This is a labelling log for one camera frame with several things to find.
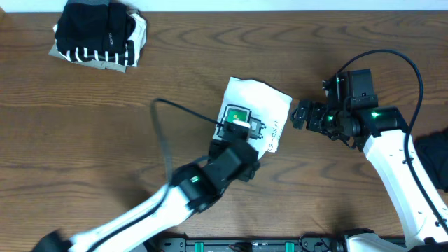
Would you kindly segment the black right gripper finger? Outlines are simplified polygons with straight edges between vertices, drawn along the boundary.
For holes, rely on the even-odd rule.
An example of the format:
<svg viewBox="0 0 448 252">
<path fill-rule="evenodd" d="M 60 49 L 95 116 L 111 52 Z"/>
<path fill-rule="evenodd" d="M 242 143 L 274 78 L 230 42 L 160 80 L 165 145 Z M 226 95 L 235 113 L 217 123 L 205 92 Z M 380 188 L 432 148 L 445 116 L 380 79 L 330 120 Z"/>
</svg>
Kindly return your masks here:
<svg viewBox="0 0 448 252">
<path fill-rule="evenodd" d="M 297 112 L 310 112 L 313 110 L 314 101 L 303 99 L 297 105 Z"/>
<path fill-rule="evenodd" d="M 301 105 L 297 105 L 296 109 L 291 113 L 290 120 L 295 129 L 302 129 L 305 123 L 304 120 L 304 108 Z"/>
</svg>

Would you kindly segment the white printed t-shirt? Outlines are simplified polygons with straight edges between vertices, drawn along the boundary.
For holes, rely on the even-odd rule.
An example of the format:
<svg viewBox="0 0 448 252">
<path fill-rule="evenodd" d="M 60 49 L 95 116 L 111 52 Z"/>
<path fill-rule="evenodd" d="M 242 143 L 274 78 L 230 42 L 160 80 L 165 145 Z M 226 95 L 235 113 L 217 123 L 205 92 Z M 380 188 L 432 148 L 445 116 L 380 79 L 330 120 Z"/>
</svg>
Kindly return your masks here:
<svg viewBox="0 0 448 252">
<path fill-rule="evenodd" d="M 231 77 L 217 121 L 249 124 L 248 142 L 261 158 L 266 152 L 277 151 L 291 103 L 292 97 L 265 83 Z"/>
</svg>

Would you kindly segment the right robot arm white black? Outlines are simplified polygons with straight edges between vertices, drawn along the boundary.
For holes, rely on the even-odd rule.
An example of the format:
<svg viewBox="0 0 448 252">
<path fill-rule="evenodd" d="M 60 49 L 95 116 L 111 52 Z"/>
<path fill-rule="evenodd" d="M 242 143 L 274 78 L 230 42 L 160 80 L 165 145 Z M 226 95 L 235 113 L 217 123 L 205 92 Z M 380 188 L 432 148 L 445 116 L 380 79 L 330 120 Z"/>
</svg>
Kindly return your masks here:
<svg viewBox="0 0 448 252">
<path fill-rule="evenodd" d="M 323 81 L 326 101 L 299 101 L 290 119 L 344 144 L 352 139 L 377 171 L 404 232 L 399 246 L 372 231 L 352 232 L 336 244 L 344 251 L 446 251 L 447 205 L 431 182 L 398 108 L 380 107 L 368 69 L 336 73 Z"/>
</svg>

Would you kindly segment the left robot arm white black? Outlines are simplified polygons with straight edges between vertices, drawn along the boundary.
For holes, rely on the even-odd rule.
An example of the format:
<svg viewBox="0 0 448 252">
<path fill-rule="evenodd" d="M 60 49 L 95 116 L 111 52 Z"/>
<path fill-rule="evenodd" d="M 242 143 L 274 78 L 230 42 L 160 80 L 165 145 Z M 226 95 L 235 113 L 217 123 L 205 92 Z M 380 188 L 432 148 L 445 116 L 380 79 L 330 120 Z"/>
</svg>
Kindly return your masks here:
<svg viewBox="0 0 448 252">
<path fill-rule="evenodd" d="M 249 181 L 260 164 L 248 142 L 251 124 L 225 122 L 219 140 L 213 140 L 206 165 L 191 162 L 179 167 L 171 181 L 153 196 L 93 230 L 63 239 L 53 231 L 32 252 L 131 251 L 160 232 L 179 225 L 213 206 L 234 180 Z"/>
</svg>

